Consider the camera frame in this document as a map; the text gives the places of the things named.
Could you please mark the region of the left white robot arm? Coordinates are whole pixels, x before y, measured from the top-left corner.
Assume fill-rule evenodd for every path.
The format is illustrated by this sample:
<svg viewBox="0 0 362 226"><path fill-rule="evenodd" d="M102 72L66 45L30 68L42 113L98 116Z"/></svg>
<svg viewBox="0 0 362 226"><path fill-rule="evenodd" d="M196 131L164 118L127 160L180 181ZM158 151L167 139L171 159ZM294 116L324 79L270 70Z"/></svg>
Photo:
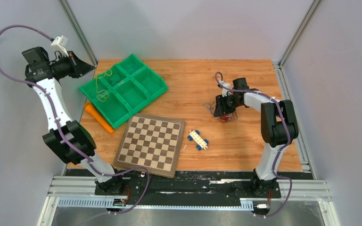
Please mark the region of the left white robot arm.
<svg viewBox="0 0 362 226"><path fill-rule="evenodd" d="M59 82L64 77L80 78L94 69L72 51L58 53L50 60L47 51L34 47L22 52L27 61L25 81L38 94L48 120L44 143L65 164L81 165L95 176L97 188L105 193L120 195L125 182L118 171L96 152L90 133L74 120L65 105Z"/></svg>

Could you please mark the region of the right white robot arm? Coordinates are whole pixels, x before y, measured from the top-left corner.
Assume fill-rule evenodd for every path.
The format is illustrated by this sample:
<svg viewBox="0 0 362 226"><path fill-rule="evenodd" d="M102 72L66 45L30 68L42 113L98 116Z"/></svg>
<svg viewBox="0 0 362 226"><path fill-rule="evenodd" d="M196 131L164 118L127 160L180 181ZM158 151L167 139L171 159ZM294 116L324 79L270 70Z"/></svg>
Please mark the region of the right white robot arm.
<svg viewBox="0 0 362 226"><path fill-rule="evenodd" d="M222 93L215 98L214 117L234 113L239 106L250 107L260 113L264 149L248 189L254 196L263 196L275 188L280 160L299 134L293 103L251 89L245 78L235 79L232 85L223 79L215 80Z"/></svg>

